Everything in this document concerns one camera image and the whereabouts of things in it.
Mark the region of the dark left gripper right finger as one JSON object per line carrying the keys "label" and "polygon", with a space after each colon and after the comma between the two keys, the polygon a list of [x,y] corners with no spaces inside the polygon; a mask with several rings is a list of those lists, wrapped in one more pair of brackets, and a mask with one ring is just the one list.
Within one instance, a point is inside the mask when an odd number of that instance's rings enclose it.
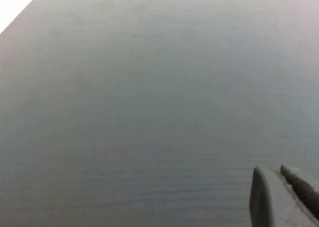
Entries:
{"label": "dark left gripper right finger", "polygon": [[315,190],[315,188],[285,165],[281,165],[280,173],[284,176],[288,184],[291,185],[293,191],[304,204],[304,206],[307,207],[307,209],[316,219],[318,219],[319,193]]}

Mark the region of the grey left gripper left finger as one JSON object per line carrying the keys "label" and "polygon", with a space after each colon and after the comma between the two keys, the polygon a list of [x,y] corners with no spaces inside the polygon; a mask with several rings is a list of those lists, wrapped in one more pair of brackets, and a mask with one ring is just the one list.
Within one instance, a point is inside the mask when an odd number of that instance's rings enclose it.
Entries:
{"label": "grey left gripper left finger", "polygon": [[[299,168],[287,166],[319,192],[319,180]],[[256,166],[249,199],[253,227],[317,227],[319,219],[304,206],[280,173],[280,168]]]}

